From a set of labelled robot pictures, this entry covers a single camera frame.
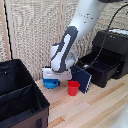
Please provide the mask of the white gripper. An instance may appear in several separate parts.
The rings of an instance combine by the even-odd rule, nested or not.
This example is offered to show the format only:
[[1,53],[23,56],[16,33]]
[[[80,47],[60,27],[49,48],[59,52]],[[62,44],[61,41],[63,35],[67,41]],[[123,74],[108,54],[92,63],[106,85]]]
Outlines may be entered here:
[[71,70],[64,71],[63,73],[54,72],[51,68],[43,68],[43,78],[44,79],[58,79],[58,80],[71,80],[72,74]]

